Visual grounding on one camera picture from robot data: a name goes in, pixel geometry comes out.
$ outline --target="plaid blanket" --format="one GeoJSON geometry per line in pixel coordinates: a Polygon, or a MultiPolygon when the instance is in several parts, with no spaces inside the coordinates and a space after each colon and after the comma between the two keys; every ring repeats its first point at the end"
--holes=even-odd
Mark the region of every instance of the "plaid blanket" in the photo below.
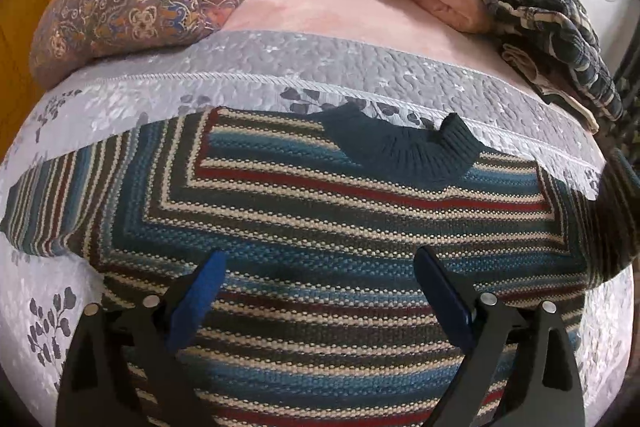
{"type": "Polygon", "coordinates": [[[516,34],[569,66],[575,89],[588,107],[609,120],[622,102],[600,57],[600,43],[580,0],[483,0],[496,31],[516,34]]]}
{"type": "Polygon", "coordinates": [[[602,131],[596,140],[603,152],[620,149],[629,164],[640,172],[640,82],[631,83],[622,76],[617,88],[622,98],[622,116],[615,122],[600,119],[602,131]]]}

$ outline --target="knit sweater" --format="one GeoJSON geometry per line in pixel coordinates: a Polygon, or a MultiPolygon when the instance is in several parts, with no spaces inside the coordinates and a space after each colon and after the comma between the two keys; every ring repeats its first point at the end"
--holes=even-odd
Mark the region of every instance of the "knit sweater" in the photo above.
{"type": "MultiPolygon", "coordinates": [[[[218,300],[178,354],[212,415],[382,427],[421,425],[462,360],[415,281],[418,246],[509,304],[555,301],[575,344],[585,289],[638,254],[639,212],[640,181],[618,153],[588,201],[485,147],[455,114],[424,130],[348,104],[140,126],[25,173],[0,230],[26,253],[84,256],[109,308],[225,251],[218,300]]],[[[162,419],[130,357],[146,413],[162,419]]]]}

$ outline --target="sweater collar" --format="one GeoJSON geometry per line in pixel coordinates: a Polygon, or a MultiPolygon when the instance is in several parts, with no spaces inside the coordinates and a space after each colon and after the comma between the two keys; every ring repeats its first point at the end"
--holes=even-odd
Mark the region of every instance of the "sweater collar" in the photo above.
{"type": "Polygon", "coordinates": [[[402,127],[369,118],[354,103],[316,113],[325,133],[352,160],[386,179],[442,188],[457,182],[484,145],[457,114],[440,129],[402,127]]]}

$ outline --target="pink sheet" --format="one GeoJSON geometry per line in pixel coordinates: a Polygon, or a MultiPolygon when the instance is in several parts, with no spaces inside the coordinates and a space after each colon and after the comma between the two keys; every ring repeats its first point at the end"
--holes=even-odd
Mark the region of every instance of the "pink sheet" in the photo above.
{"type": "Polygon", "coordinates": [[[273,30],[351,39],[465,66],[535,96],[488,38],[462,34],[411,0],[245,0],[222,31],[273,30]]]}

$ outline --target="bedspread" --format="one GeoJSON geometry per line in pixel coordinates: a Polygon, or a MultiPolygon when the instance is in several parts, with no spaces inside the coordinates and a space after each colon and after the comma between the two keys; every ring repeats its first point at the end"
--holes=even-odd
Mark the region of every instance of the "bedspread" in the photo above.
{"type": "MultiPolygon", "coordinates": [[[[343,39],[239,31],[184,50],[105,60],[47,93],[0,167],[0,216],[9,187],[30,167],[142,123],[215,105],[308,114],[347,101],[369,116],[416,127],[457,112],[488,146],[533,158],[595,196],[604,160],[591,136],[498,78],[343,39]]],[[[70,332],[80,310],[100,299],[100,279],[75,255],[36,259],[13,250],[4,235],[0,269],[9,281],[0,287],[0,363],[43,427],[53,426],[70,332]]],[[[589,425],[602,407],[600,390],[622,383],[612,368],[628,359],[631,288],[627,270],[587,296],[578,363],[589,425]]]]}

